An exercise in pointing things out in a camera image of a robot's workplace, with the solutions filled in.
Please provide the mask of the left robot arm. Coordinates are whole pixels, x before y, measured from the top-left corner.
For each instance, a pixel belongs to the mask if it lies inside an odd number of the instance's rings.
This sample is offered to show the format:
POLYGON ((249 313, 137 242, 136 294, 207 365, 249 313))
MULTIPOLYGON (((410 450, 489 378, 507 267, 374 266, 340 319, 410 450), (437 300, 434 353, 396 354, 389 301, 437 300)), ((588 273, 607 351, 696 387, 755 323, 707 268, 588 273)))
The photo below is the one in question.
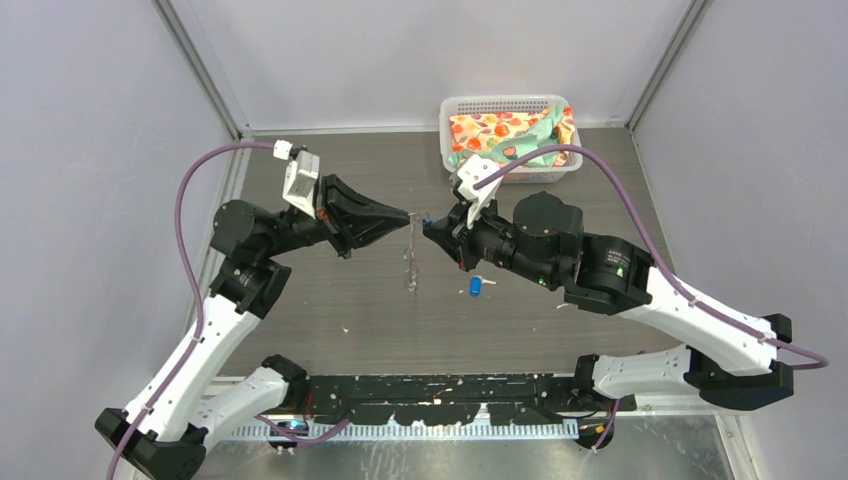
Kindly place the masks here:
POLYGON ((335 175, 279 212, 243 200, 215 214, 212 248, 224 257, 192 327, 145 389, 124 408, 107 408, 97 432, 151 479, 189 479, 220 440, 253 417, 306 406, 306 371, 281 355, 211 400, 203 395, 236 347, 270 312, 291 276, 280 254, 319 243, 348 257, 409 223, 409 215, 355 192, 335 175))

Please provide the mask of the large metal keyring disc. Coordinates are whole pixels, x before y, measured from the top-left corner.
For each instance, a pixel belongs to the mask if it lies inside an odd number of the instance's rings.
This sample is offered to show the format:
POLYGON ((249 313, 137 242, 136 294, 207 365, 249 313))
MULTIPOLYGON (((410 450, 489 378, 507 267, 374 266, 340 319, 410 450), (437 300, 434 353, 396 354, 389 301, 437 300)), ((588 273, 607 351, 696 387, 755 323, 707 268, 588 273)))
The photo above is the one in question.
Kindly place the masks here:
POLYGON ((406 270, 404 273, 404 285, 408 292, 416 295, 418 292, 419 268, 417 263, 417 238, 422 227, 422 216, 417 212, 411 212, 409 216, 409 242, 404 250, 406 270))

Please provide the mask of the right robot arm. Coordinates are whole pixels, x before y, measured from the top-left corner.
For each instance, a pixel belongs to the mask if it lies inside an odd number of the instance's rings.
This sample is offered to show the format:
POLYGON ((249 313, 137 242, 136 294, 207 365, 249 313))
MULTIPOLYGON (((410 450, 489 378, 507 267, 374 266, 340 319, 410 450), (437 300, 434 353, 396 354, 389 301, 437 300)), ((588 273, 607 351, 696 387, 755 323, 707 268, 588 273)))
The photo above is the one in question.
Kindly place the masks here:
POLYGON ((463 200, 425 223, 423 232, 463 271, 487 262, 561 290, 565 302, 582 311, 637 321, 677 340, 676 347, 654 353, 579 357, 570 392, 584 410, 628 395, 682 394, 753 411, 794 392, 793 369, 776 348, 791 336, 788 317, 753 317, 729 307, 705 312, 650 253, 586 232, 581 209, 547 192, 522 199, 510 218, 495 205, 474 211, 463 200))

